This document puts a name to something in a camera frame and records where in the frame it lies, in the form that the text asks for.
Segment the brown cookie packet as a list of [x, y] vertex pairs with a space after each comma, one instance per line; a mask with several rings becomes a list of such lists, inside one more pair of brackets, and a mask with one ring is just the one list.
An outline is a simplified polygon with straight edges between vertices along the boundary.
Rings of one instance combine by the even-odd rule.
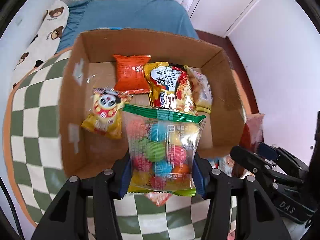
[[[243, 129], [243, 133], [239, 142], [239, 146], [242, 148], [256, 152], [259, 142], [263, 141], [263, 118], [264, 114], [248, 114], [247, 121]], [[245, 168], [242, 167], [236, 158], [231, 154], [231, 159], [234, 161], [234, 166], [232, 169], [232, 176], [240, 178], [245, 173]]]

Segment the orange panda snack bag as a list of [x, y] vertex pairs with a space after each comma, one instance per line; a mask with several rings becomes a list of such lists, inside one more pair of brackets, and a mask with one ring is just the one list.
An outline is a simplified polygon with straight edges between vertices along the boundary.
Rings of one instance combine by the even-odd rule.
[[144, 196], [153, 202], [157, 207], [163, 206], [166, 201], [172, 196], [170, 193], [163, 192], [149, 192], [145, 193]]

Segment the colourful gumball candy bag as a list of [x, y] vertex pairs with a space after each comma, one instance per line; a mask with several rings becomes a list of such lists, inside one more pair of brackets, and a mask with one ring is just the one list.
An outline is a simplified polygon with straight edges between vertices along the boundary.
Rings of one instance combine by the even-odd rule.
[[129, 146], [134, 193], [193, 197], [193, 161], [205, 115], [127, 103], [123, 121]]

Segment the green white checkered blanket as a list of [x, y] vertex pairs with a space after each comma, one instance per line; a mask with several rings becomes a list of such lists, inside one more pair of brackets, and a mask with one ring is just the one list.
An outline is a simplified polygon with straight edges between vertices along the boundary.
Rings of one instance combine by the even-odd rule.
[[[61, 157], [59, 96], [70, 56], [71, 50], [64, 51], [28, 73], [10, 94], [5, 114], [4, 154], [10, 183], [34, 224], [67, 177]], [[151, 106], [149, 94], [134, 95], [132, 103]]]

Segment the pale yellow cracker packet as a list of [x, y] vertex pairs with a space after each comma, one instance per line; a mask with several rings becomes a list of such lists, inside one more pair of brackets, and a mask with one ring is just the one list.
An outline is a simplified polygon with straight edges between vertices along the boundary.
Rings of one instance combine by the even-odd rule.
[[213, 95], [207, 77], [186, 65], [184, 68], [188, 73], [196, 110], [210, 114], [212, 111]]

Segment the yellow instant noodle packet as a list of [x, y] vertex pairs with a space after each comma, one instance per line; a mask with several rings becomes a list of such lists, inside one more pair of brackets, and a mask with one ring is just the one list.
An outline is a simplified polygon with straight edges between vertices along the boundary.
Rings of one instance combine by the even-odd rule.
[[151, 89], [152, 107], [197, 115], [191, 84], [184, 66], [169, 62], [147, 63], [144, 76]]

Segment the yellow panda biscuit bag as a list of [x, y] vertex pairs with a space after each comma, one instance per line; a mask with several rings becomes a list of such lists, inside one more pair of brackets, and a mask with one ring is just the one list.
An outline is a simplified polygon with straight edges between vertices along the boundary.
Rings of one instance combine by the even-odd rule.
[[121, 114], [126, 102], [132, 96], [114, 89], [93, 88], [93, 103], [89, 115], [82, 122], [81, 128], [110, 139], [121, 139]]

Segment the brown cardboard box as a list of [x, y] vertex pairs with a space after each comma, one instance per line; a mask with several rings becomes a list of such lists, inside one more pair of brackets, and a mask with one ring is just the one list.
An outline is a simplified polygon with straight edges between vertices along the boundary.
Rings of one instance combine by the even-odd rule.
[[202, 158], [227, 155], [240, 142], [246, 122], [242, 100], [226, 52], [181, 35], [146, 29], [97, 29], [81, 33], [64, 68], [59, 96], [61, 157], [67, 176], [96, 176], [128, 149], [125, 122], [115, 97], [101, 105], [95, 88], [113, 88], [116, 55], [149, 55], [151, 62], [186, 65], [208, 79], [213, 105], [197, 148]]

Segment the white door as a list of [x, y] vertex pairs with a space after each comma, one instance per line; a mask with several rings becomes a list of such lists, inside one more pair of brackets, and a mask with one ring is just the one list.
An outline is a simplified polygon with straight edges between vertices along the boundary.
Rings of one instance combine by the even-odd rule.
[[189, 16], [196, 30], [227, 37], [257, 0], [195, 0]]

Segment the bear print long pillow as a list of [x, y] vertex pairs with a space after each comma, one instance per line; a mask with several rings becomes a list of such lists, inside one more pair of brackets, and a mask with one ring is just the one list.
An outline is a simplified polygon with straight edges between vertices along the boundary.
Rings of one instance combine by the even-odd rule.
[[69, 8], [60, 0], [55, 1], [46, 11], [39, 30], [16, 64], [11, 79], [12, 85], [17, 84], [34, 67], [47, 61], [56, 53], [68, 17]]

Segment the blue bed sheet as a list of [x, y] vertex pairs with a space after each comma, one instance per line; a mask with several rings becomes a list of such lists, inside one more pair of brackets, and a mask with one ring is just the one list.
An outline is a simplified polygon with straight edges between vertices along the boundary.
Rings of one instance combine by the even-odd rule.
[[149, 29], [199, 39], [185, 8], [173, 0], [83, 0], [69, 5], [69, 18], [57, 51], [73, 45], [83, 31]]

